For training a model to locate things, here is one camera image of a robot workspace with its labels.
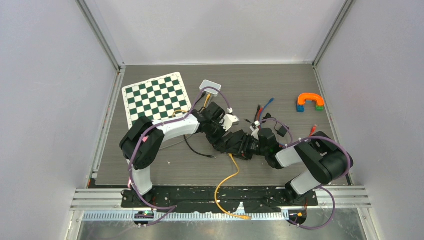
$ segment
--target chessboard square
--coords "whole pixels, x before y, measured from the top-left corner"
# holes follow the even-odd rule
[[[148,99],[150,101],[150,103],[156,103],[156,97],[151,97]]]
[[[172,117],[172,115],[174,114],[175,111],[173,109],[171,109],[171,110],[168,110],[166,112],[168,113],[168,116]]]
[[[167,108],[165,106],[160,106],[160,107],[158,107],[158,109],[159,109],[160,113],[164,113],[164,112],[167,111]]]
[[[137,106],[136,106],[136,103],[130,103],[130,104],[128,104],[128,108],[129,109],[135,109]]]
[[[158,103],[157,102],[152,102],[151,104],[150,104],[150,107],[151,107],[151,109],[156,109],[157,107],[159,107],[158,106]]]
[[[144,114],[145,114],[147,117],[149,117],[149,116],[152,116],[152,115],[153,115],[152,110],[144,111]]]
[[[151,112],[153,113],[153,115],[158,114],[159,113],[159,108],[152,108]]]
[[[184,95],[178,95],[178,93],[176,97],[178,98],[178,101],[186,100],[186,97]]]
[[[132,99],[132,98],[134,98],[134,92],[127,93],[127,94],[126,94],[126,98],[127,98],[127,99]]]
[[[167,112],[161,112],[160,113],[160,118],[167,118],[168,117],[168,113]]]
[[[159,120],[159,119],[161,119],[161,114],[159,112],[157,112],[157,113],[154,113],[152,115],[152,117],[153,117],[154,120]]]
[[[137,119],[139,119],[139,115],[138,114],[131,116],[131,121],[137,121]]]
[[[176,110],[180,110],[180,103],[179,102],[173,102],[172,103],[172,108],[176,111]]]
[[[136,114],[138,114],[138,112],[137,112],[137,108],[134,108],[134,109],[129,110],[129,114],[131,114],[131,115],[136,115]]]

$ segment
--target cable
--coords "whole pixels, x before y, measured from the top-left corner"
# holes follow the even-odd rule
[[[176,113],[178,113],[178,112],[187,113],[187,111],[186,111],[186,110],[178,109],[178,110],[175,110],[175,111],[173,112],[172,117],[174,118],[174,117],[175,117],[175,114],[176,114]]]
[[[337,142],[335,142],[334,140],[332,140],[330,138],[326,138],[326,137],[323,137],[323,136],[309,136],[309,137],[305,137],[304,139],[301,139],[301,140],[298,140],[296,142],[293,142],[293,143],[291,143],[291,144],[289,144],[287,146],[284,146],[284,148],[293,147],[293,146],[299,144],[302,140],[303,141],[306,141],[306,140],[313,140],[313,139],[327,141],[327,142],[335,145],[344,154],[344,156],[346,157],[346,161],[347,161],[347,167],[346,167],[346,170],[344,171],[344,173],[341,176],[339,176],[338,178],[336,178],[336,179],[339,179],[339,178],[342,178],[342,177],[346,176],[349,173],[349,170],[351,169],[351,165],[352,165],[351,158],[350,158],[348,152],[340,144],[338,144]],[[327,222],[325,222],[323,225],[321,225],[321,226],[315,226],[315,227],[298,225],[298,227],[300,227],[302,229],[315,230],[315,229],[323,228],[323,227],[327,226],[331,222],[331,220],[333,219],[334,214],[336,212],[336,201],[334,200],[334,196],[331,194],[331,192],[329,190],[325,189],[322,185],[316,187],[315,189],[322,189],[322,190],[326,191],[330,195],[331,201],[332,201],[332,212],[331,212],[331,215],[330,215],[329,219],[327,220]],[[294,221],[292,221],[292,220],[289,220],[289,221],[292,224],[295,224],[296,225],[296,223]]]
[[[190,146],[189,142],[187,141],[186,136],[184,135],[183,137],[184,137],[184,141],[185,141],[185,143],[187,144],[188,148],[189,148],[189,149],[190,149],[193,153],[195,153],[195,154],[197,154],[197,155],[200,155],[200,156],[203,156],[203,157],[210,158],[210,159],[216,159],[216,158],[217,158],[216,156],[213,156],[213,155],[207,155],[207,154],[203,154],[203,153],[197,152],[196,150],[194,150],[194,149],[192,148],[192,146]]]
[[[296,217],[296,219],[294,221],[292,221],[292,220],[289,219],[288,221],[290,223],[292,223],[294,225],[297,225],[301,229],[316,230],[316,229],[322,229],[323,227],[327,226],[331,222],[331,220],[333,220],[334,214],[336,212],[336,201],[334,200],[334,196],[331,194],[331,192],[329,190],[323,188],[322,186],[319,186],[317,188],[326,191],[330,195],[330,197],[331,197],[331,201],[332,201],[332,212],[331,212],[331,215],[328,218],[328,220],[323,225],[321,225],[321,226],[303,226],[303,225],[300,225],[300,224],[297,224],[296,223],[296,221],[298,220],[298,218]]]
[[[169,145],[169,146],[161,147],[161,148],[159,148],[159,151],[160,151],[160,150],[167,149],[167,148],[170,148],[170,147],[173,147],[173,146],[175,146],[175,145],[178,145],[178,144],[180,144],[180,143],[183,143],[184,141],[185,141],[185,140],[183,139],[183,140],[181,140],[181,141],[179,141],[179,142],[177,142],[177,143],[171,144],[171,145]]]
[[[206,90],[206,89],[213,89],[213,90],[215,90],[215,91],[217,91],[221,96],[222,96],[222,98],[224,98],[224,100],[225,100],[225,102],[226,102],[226,104],[227,104],[227,106],[228,106],[228,108],[229,109],[232,109],[231,108],[231,105],[230,105],[230,103],[228,102],[228,99],[225,97],[225,95],[224,94],[222,94],[222,92],[220,91],[220,90],[218,90],[218,89],[216,89],[215,87],[211,87],[211,86],[207,86],[207,87],[204,87],[204,88],[202,88],[201,90],[200,90],[200,92],[199,92],[199,94],[196,96],[196,98],[195,98],[195,103],[197,103],[198,102],[198,100],[199,100],[199,98],[200,98],[200,96],[201,96],[201,94]],[[140,138],[139,138],[139,140],[138,140],[138,142],[137,142],[137,144],[136,144],[136,146],[135,146],[135,149],[134,149],[134,152],[132,153],[132,156],[131,156],[131,159],[129,160],[129,164],[128,164],[128,172],[129,172],[129,179],[131,180],[131,186],[132,186],[132,188],[134,189],[134,191],[137,193],[137,196],[138,196],[138,198],[145,204],[145,205],[147,205],[147,206],[149,206],[150,208],[154,208],[154,209],[158,209],[158,210],[169,210],[166,214],[164,214],[161,218],[159,218],[158,220],[156,220],[156,221],[154,221],[154,222],[152,222],[152,223],[149,223],[149,224],[147,224],[146,225],[146,227],[147,226],[152,226],[152,225],[155,225],[155,224],[157,224],[160,220],[162,220],[163,218],[165,218],[167,215],[169,215],[172,211],[174,211],[174,209],[176,208],[176,206],[174,205],[174,206],[169,206],[169,207],[158,207],[158,206],[154,206],[154,205],[152,205],[152,204],[150,204],[150,203],[148,203],[144,198],[143,198],[143,196],[140,194],[140,191],[139,191],[139,189],[137,188],[137,185],[135,184],[135,182],[134,182],[134,178],[133,178],[133,163],[134,163],[134,160],[136,159],[136,155],[137,155],[137,152],[139,151],[139,149],[140,149],[140,145],[142,144],[142,141],[143,141],[143,139],[144,139],[144,137],[151,131],[151,130],[153,130],[154,128],[156,128],[156,127],[159,127],[159,126],[162,126],[162,125],[165,125],[165,124],[171,124],[171,123],[177,123],[177,122],[179,122],[179,121],[183,121],[183,120],[185,120],[190,114],[192,114],[192,111],[193,111],[193,109],[194,109],[194,106],[195,106],[196,104],[194,104],[191,108],[190,108],[190,110],[188,111],[188,113],[187,114],[184,114],[182,117],[179,117],[179,118],[175,118],[175,119],[170,119],[170,120],[168,120],[168,121],[165,121],[165,122],[160,122],[160,123],[157,123],[157,124],[154,124],[154,125],[152,125],[151,127],[149,127],[148,129],[146,129],[146,131],[144,131],[142,134],[141,134],[141,136],[140,136]]]
[[[310,137],[310,136],[312,136],[314,133],[315,133],[315,130],[317,129],[317,125],[315,124],[313,127],[312,127],[312,129],[310,130],[310,133],[309,133],[309,136],[308,137]]]
[[[293,143],[293,135],[290,132],[289,128],[284,123],[280,122],[279,120],[277,120],[274,117],[270,117],[270,118],[267,118],[267,119],[259,120],[259,123],[262,124],[263,122],[266,122],[266,121],[273,121],[273,122],[276,122],[276,123],[282,125],[287,130],[288,135],[290,135],[290,143],[289,143],[289,145],[291,145]]]
[[[206,101],[204,101],[204,105],[203,105],[204,108],[206,108],[206,104],[208,104],[208,100],[211,98],[211,95],[212,94],[210,94],[210,93],[207,95]]]
[[[223,183],[225,183],[228,179],[230,179],[230,178],[232,178],[232,177],[234,177],[234,176],[237,176],[237,174],[239,174],[239,172],[240,172],[239,165],[237,165],[237,162],[236,162],[236,160],[234,160],[233,155],[232,155],[231,153],[228,153],[228,155],[229,155],[229,157],[231,158],[232,162],[234,163],[235,167],[237,168],[237,172],[236,172],[236,173],[234,173],[234,174],[232,174],[232,175],[230,175],[230,176],[229,176],[229,177],[227,177],[226,179],[222,180],[222,182],[220,182],[220,183],[218,184],[218,186],[217,186],[217,187],[216,187],[216,189],[215,189],[215,195],[214,195],[214,197],[215,197],[215,203],[216,203],[216,205],[218,206],[218,208],[219,208],[219,209],[221,209],[221,211],[222,211],[223,213],[227,214],[227,215],[230,215],[230,216],[233,216],[233,217],[236,217],[236,218],[241,218],[241,219],[244,219],[244,220],[251,220],[251,219],[252,219],[252,217],[250,217],[250,216],[247,216],[247,215],[235,215],[235,214],[232,214],[232,213],[229,213],[229,212],[225,211],[225,210],[224,210],[224,208],[223,208],[223,207],[220,205],[220,203],[218,202],[217,194],[218,194],[218,190],[220,189],[221,185],[222,185]]]
[[[259,121],[262,120],[262,114],[265,112],[265,109],[268,107],[268,105],[270,105],[272,102],[274,101],[274,98],[272,97],[268,103],[262,108],[262,111],[259,114]]]

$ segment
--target black cable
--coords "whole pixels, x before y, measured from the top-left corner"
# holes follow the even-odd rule
[[[261,110],[261,105],[260,104],[257,106],[257,110],[256,110],[256,114],[254,115],[253,122],[256,122],[256,119],[258,118],[259,110]]]
[[[206,96],[206,92],[203,92],[202,94],[201,94],[201,97],[199,98],[199,100],[197,100],[197,102],[196,102],[196,104],[195,105],[197,105],[199,102],[200,102],[200,100],[202,100],[202,98],[204,98]]]
[[[203,157],[210,158],[210,159],[216,159],[217,158],[217,157],[212,156],[212,155],[207,155],[207,154],[202,154],[200,152],[197,152],[196,150],[194,150],[192,148],[192,146],[190,146],[189,142],[187,141],[186,135],[183,135],[183,137],[184,137],[185,143],[187,144],[188,148],[190,148],[190,150],[193,151],[193,153],[200,155],[200,156],[203,156]]]

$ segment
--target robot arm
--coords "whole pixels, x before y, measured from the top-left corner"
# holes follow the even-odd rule
[[[283,149],[270,128],[259,130],[257,137],[243,130],[230,132],[230,128],[239,121],[235,115],[225,114],[221,107],[212,102],[202,111],[193,110],[192,114],[182,121],[154,128],[148,137],[143,139],[132,166],[133,180],[140,194],[145,195],[153,187],[150,165],[156,158],[162,142],[186,134],[204,133],[215,150],[233,154],[239,159],[250,160],[253,155],[263,156],[275,169],[303,162],[307,170],[285,186],[284,194],[289,203],[294,203],[312,189],[337,179],[347,168],[345,155],[329,142],[314,139]],[[119,145],[126,159],[130,159],[142,133],[160,122],[152,122],[147,117],[137,120]],[[322,132],[317,132],[315,136],[328,138]]]

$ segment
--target blue cable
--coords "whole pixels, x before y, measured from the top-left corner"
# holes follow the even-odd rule
[[[268,105],[270,105],[272,102],[274,101],[274,98],[272,97],[268,103],[262,108],[262,111],[259,114],[259,120],[262,119],[262,114],[265,112],[265,109],[268,107]]]

